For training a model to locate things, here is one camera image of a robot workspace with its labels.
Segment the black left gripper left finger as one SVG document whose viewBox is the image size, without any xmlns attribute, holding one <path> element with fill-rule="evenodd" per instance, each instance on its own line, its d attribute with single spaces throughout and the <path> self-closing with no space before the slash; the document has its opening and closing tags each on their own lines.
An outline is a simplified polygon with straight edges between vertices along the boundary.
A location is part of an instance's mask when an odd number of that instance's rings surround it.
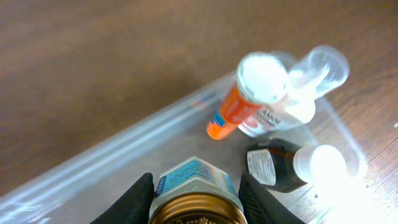
<svg viewBox="0 0 398 224">
<path fill-rule="evenodd" d="M 153 175 L 148 172 L 91 224 L 147 224 L 153 198 Z"/>
</svg>

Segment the small jar gold lid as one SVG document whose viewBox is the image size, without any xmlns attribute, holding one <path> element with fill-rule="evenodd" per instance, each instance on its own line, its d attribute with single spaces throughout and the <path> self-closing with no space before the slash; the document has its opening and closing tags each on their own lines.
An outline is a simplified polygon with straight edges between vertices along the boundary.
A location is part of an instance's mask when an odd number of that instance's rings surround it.
<svg viewBox="0 0 398 224">
<path fill-rule="evenodd" d="M 247 220 L 229 175 L 192 156 L 161 173 L 149 223 L 246 224 Z"/>
</svg>

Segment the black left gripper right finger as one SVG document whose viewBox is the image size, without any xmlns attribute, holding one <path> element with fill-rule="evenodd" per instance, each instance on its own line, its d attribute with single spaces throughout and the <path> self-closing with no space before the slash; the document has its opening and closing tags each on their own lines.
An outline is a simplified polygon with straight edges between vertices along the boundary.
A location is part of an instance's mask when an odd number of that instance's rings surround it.
<svg viewBox="0 0 398 224">
<path fill-rule="evenodd" d="M 241 176 L 239 199 L 249 224 L 304 224 L 248 172 Z"/>
</svg>

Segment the orange tablet tube white cap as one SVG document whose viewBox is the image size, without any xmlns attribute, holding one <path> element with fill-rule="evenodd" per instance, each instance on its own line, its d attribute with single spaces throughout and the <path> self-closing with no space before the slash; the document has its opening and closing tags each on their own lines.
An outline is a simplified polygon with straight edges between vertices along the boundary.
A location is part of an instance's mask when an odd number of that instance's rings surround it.
<svg viewBox="0 0 398 224">
<path fill-rule="evenodd" d="M 252 52 L 241 59 L 236 80 L 206 131 L 210 138 L 222 140 L 246 118 L 285 95 L 287 69 L 277 53 Z"/>
</svg>

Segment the dark brown syrup bottle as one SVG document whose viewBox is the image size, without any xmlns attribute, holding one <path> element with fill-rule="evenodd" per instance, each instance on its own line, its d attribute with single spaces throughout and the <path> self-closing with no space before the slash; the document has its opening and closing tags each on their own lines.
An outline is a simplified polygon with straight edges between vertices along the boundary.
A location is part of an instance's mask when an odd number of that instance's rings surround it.
<svg viewBox="0 0 398 224">
<path fill-rule="evenodd" d="M 248 172 L 265 188 L 290 193 L 306 184 L 329 187 L 347 177 L 342 153 L 330 145 L 299 146 L 271 139 L 251 146 Z"/>
</svg>

